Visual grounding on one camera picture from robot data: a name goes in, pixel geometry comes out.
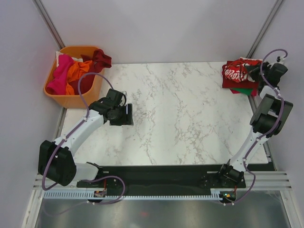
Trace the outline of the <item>white printed t shirt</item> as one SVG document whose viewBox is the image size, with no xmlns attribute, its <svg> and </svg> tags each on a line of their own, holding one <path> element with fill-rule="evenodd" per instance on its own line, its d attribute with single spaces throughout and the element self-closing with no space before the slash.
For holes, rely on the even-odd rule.
<svg viewBox="0 0 304 228">
<path fill-rule="evenodd" d="M 249 76 L 247 67 L 256 67 L 262 63 L 261 59 L 251 59 L 240 57 L 234 61 L 227 61 L 223 65 L 223 72 L 226 79 L 234 81 L 236 83 L 254 80 Z"/>
</svg>

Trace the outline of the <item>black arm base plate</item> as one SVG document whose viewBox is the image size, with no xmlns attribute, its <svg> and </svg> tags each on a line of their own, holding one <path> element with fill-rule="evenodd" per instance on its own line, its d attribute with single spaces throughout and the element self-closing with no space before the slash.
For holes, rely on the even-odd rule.
<svg viewBox="0 0 304 228">
<path fill-rule="evenodd" d="M 79 188 L 106 187 L 108 196 L 200 196 L 219 189 L 215 175 L 222 165 L 104 166 L 95 183 Z"/>
</svg>

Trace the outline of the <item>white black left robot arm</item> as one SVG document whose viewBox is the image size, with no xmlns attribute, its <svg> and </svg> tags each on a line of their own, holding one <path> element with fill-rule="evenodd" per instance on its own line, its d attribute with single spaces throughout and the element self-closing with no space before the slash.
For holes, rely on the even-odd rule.
<svg viewBox="0 0 304 228">
<path fill-rule="evenodd" d="M 105 123 L 111 126 L 133 125 L 133 105 L 126 102 L 126 95 L 109 89 L 106 97 L 87 106 L 86 114 L 68 133 L 53 141 L 45 140 L 39 149 L 38 173 L 42 175 L 42 187 L 46 179 L 67 186 L 73 181 L 85 181 L 94 187 L 104 182 L 101 167 L 92 162 L 76 163 L 74 155 L 87 138 Z"/>
</svg>

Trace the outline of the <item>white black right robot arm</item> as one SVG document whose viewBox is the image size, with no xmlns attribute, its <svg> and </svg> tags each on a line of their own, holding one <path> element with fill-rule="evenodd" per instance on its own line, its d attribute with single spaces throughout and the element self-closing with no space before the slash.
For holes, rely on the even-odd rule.
<svg viewBox="0 0 304 228">
<path fill-rule="evenodd" d="M 246 70 L 258 82 L 257 94 L 262 100 L 250 120 L 248 137 L 238 152 L 215 175 L 217 183 L 223 187 L 243 184 L 248 163 L 264 143 L 281 132 L 294 106 L 280 94 L 278 83 L 288 71 L 283 63 L 264 62 L 257 66 L 247 66 Z"/>
</svg>

